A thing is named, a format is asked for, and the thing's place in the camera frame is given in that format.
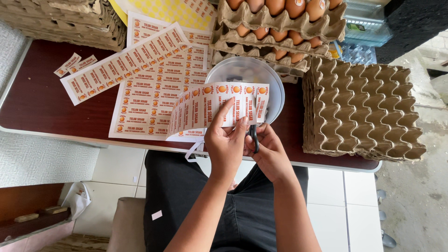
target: scissors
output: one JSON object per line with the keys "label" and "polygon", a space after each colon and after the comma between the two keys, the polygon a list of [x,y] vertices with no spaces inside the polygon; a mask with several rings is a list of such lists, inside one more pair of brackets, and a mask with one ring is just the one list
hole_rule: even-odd
{"label": "scissors", "polygon": [[251,125],[249,127],[249,136],[252,137],[252,139],[254,140],[254,144],[255,144],[255,149],[253,150],[254,154],[257,154],[258,151],[260,150],[260,145],[258,143],[258,137],[257,137],[257,125]]}

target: black fabric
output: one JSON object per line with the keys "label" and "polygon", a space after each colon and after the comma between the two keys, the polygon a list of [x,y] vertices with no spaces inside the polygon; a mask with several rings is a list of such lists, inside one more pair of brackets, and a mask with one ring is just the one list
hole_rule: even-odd
{"label": "black fabric", "polygon": [[[175,235],[208,178],[182,153],[149,150],[146,166],[144,229],[146,251],[161,252]],[[308,168],[293,166],[306,201]],[[162,217],[151,215],[162,210]],[[211,251],[237,247],[248,251],[277,251],[274,187],[258,165],[229,191]]]}

